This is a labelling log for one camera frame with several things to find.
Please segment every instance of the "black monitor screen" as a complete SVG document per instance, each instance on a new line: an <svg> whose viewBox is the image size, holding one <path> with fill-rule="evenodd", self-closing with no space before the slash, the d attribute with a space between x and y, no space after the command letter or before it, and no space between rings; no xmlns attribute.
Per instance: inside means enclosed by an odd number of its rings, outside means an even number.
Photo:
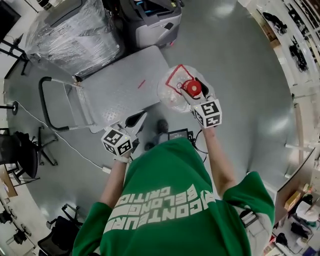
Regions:
<svg viewBox="0 0 320 256"><path fill-rule="evenodd" d="M5 38L20 17L4 0L0 0L0 40Z"/></svg>

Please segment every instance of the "metal cart handle bar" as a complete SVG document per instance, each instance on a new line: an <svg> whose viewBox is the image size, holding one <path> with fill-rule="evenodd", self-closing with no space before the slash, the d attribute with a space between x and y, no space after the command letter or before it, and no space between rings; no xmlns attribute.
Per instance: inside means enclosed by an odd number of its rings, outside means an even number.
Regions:
<svg viewBox="0 0 320 256"><path fill-rule="evenodd" d="M48 109L47 109L47 105L46 105L46 100L45 100L45 94L44 94L44 88L43 88L43 83L44 82L50 82L50 81L55 81L55 82L59 82L59 83L66 83L66 84L70 84L68 82L63 82L57 79L53 79L52 77L49 76L44 76L40 79L39 81L39 94L40 94L40 101L41 101L41 107L42 107L42 111L43 111L43 115L44 115L44 120L45 123L47 124L47 126L54 132L56 133L60 133L60 132L66 132L69 130L75 130L75 129L81 129L81 128L88 128L93 126L93 124L90 125L81 125L81 126L63 126L63 127L55 127L49 118L49 114L48 114Z"/></svg>

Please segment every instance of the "plastic-wrapped box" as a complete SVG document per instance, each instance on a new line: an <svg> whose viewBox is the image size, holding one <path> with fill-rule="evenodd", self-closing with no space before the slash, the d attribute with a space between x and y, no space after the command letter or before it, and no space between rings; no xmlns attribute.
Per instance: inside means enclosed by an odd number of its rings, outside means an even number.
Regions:
<svg viewBox="0 0 320 256"><path fill-rule="evenodd" d="M25 52L36 66L46 69L51 62L85 78L121 54L113 21L101 0L87 0L77 14L58 25L50 24L50 15L40 12L27 33Z"/></svg>

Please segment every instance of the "black cart handle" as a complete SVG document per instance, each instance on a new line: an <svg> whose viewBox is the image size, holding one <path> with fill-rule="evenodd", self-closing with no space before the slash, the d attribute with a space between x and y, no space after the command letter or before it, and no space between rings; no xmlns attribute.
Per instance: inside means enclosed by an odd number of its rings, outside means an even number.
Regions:
<svg viewBox="0 0 320 256"><path fill-rule="evenodd" d="M50 121L49 114L48 114L48 109L46 105L46 100L45 100L45 94L44 94L44 88L43 88L43 83L44 82L50 82L52 80L52 77L49 76L44 76L40 79L39 81L39 94L40 94L40 101L41 101L41 107L44 115L44 120L46 125L54 132L60 133L60 132L66 132L69 131L70 128L69 126L63 126L63 127L55 127Z"/></svg>

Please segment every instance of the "green t-shirt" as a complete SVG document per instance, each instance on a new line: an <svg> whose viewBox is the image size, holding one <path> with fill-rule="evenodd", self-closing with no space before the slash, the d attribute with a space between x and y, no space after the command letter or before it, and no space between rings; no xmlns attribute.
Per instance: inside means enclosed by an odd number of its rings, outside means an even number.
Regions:
<svg viewBox="0 0 320 256"><path fill-rule="evenodd" d="M185 138L134 160L112 210L97 202L79 231L74 256L100 246L103 256L248 256L250 245L233 206L246 205L274 223L274 204L258 173L216 200L199 154Z"/></svg>

